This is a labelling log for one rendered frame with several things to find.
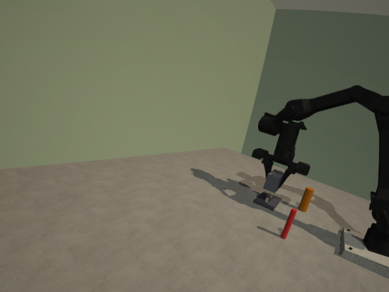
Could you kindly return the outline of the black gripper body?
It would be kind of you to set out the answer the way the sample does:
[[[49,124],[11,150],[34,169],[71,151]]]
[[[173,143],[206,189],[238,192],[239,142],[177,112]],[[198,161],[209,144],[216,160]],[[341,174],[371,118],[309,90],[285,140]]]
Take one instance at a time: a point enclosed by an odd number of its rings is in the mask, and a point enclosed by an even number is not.
[[[292,153],[294,151],[296,142],[290,142],[278,138],[275,152],[273,155],[269,154],[267,150],[261,148],[254,149],[252,157],[255,159],[263,159],[264,162],[271,163],[278,162],[282,165],[288,166],[288,170],[296,171],[299,174],[306,175],[310,170],[310,165],[303,162],[291,162]]]

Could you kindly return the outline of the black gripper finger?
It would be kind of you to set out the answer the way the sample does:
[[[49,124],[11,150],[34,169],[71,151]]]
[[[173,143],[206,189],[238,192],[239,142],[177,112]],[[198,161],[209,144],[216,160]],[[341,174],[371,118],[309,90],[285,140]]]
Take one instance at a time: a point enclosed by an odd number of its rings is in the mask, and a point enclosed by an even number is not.
[[[285,182],[285,180],[289,177],[289,175],[291,175],[291,174],[295,174],[296,173],[296,171],[294,172],[294,171],[290,171],[290,170],[285,170],[285,172],[284,172],[284,176],[283,176],[283,178],[282,178],[282,180],[281,180],[281,183],[280,183],[280,186],[279,186],[279,188],[281,187],[281,185]]]
[[[267,163],[267,162],[262,161],[261,163],[264,163],[263,165],[264,165],[264,169],[265,169],[265,173],[266,173],[266,178],[267,178],[267,175],[272,170],[273,161],[271,163]]]

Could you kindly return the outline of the red peg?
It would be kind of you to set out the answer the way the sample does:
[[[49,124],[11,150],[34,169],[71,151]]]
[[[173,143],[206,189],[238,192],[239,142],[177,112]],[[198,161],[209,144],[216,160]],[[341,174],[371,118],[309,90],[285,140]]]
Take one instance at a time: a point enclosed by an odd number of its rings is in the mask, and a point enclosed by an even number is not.
[[[284,227],[284,230],[283,230],[283,232],[282,232],[281,238],[286,239],[287,234],[288,234],[288,231],[289,231],[290,226],[291,226],[291,224],[292,224],[292,221],[293,221],[293,219],[294,219],[294,217],[295,217],[296,211],[297,211],[297,210],[295,210],[295,209],[293,209],[293,208],[291,209],[291,212],[290,212],[290,214],[289,214],[288,220],[287,220],[287,222],[286,222],[286,224],[285,224],[285,227]]]

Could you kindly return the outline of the orange cylinder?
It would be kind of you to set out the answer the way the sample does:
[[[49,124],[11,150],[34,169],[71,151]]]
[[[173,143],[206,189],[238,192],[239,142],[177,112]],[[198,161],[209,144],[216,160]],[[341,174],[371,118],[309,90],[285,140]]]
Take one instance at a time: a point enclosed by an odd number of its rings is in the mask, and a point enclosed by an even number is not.
[[[312,188],[306,187],[306,190],[304,191],[300,205],[298,206],[298,209],[301,212],[307,211],[313,192],[314,192],[314,190]]]

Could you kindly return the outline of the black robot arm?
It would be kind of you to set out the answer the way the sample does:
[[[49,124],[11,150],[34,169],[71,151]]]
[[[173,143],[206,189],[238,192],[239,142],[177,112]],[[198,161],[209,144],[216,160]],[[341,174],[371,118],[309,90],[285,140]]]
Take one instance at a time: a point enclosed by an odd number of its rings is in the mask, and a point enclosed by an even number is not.
[[[372,223],[367,229],[363,242],[370,252],[389,257],[389,96],[354,85],[316,98],[290,100],[276,116],[265,112],[258,130],[274,136],[280,134],[279,138],[296,142],[299,130],[307,129],[301,120],[353,102],[375,113],[379,131],[379,183],[376,192],[370,193],[369,208],[376,224]]]

